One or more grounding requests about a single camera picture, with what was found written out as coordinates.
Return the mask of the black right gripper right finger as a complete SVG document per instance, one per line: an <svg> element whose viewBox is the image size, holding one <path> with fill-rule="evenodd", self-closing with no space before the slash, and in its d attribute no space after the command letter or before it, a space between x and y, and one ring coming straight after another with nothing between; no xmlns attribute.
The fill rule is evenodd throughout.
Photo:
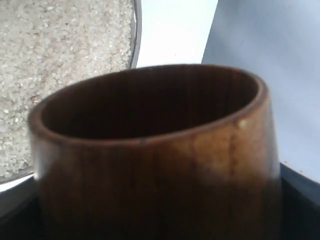
<svg viewBox="0 0 320 240"><path fill-rule="evenodd" d="M280 165L282 240L320 240L320 184Z"/></svg>

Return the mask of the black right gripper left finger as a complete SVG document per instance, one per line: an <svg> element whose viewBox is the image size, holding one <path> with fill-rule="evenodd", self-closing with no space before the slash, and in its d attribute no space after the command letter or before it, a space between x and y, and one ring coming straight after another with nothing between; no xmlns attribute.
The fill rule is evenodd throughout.
<svg viewBox="0 0 320 240"><path fill-rule="evenodd" d="M32 176L0 185L0 238L44 239L43 219Z"/></svg>

